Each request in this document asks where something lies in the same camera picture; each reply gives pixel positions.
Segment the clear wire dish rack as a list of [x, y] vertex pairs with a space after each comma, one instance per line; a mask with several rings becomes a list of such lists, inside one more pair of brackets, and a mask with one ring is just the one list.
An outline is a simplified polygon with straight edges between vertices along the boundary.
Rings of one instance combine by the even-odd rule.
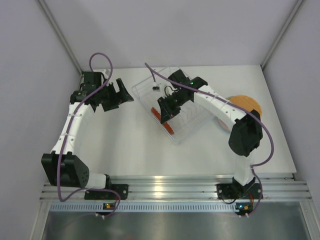
[[172, 86], [168, 81], [155, 75], [149, 76], [135, 84], [132, 87], [132, 92], [142, 107], [152, 116], [155, 122], [173, 142], [180, 143], [184, 141], [202, 126], [213, 120], [214, 115], [211, 112], [192, 101], [188, 101], [180, 107], [181, 110], [177, 116], [165, 124], [161, 124], [161, 111], [157, 100], [163, 96], [160, 92], [153, 91], [152, 87], [154, 82], [165, 83]]

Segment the orange brown plate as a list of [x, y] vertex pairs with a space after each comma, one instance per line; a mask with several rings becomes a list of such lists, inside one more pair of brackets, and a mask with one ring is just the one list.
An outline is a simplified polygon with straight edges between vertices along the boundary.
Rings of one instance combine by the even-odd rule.
[[235, 95], [230, 96], [228, 100], [241, 108], [244, 108], [245, 110], [251, 112], [252, 110], [255, 110], [259, 113], [259, 116], [262, 117], [262, 108], [260, 104], [252, 97], [247, 95]]

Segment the pink plate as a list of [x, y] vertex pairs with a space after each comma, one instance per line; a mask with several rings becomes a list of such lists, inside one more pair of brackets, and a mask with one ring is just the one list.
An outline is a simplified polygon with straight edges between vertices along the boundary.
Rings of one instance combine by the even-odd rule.
[[220, 124], [220, 126], [226, 130], [227, 132], [230, 132], [231, 130], [229, 129], [229, 127], [222, 121], [220, 120], [219, 118], [217, 119], [218, 123]]

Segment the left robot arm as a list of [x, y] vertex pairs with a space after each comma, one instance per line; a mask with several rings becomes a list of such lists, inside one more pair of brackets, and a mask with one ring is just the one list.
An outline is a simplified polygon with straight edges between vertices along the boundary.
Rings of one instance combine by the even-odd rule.
[[113, 186], [107, 174], [94, 173], [80, 158], [80, 151], [88, 124], [101, 106], [103, 111], [119, 108], [134, 99], [128, 93], [121, 78], [114, 84], [104, 82], [105, 73], [84, 72], [80, 89], [70, 96], [68, 115], [57, 143], [50, 153], [42, 155], [41, 164], [52, 186], [95, 189], [103, 199], [113, 194]]

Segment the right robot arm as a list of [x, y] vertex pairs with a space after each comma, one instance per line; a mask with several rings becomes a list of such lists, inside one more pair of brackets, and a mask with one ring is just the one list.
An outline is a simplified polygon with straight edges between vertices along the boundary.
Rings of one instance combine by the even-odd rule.
[[190, 79], [179, 69], [168, 79], [169, 84], [155, 81], [152, 86], [153, 91], [162, 94], [157, 100], [160, 123], [164, 125], [177, 116], [187, 102], [198, 104], [222, 121], [230, 130], [228, 145], [238, 157], [235, 162], [233, 179], [236, 183], [233, 185], [233, 192], [238, 198], [246, 198], [252, 192], [251, 185], [255, 182], [250, 155], [260, 145], [263, 137], [259, 124], [260, 114], [256, 110], [248, 111], [237, 107], [215, 93], [199, 76]]

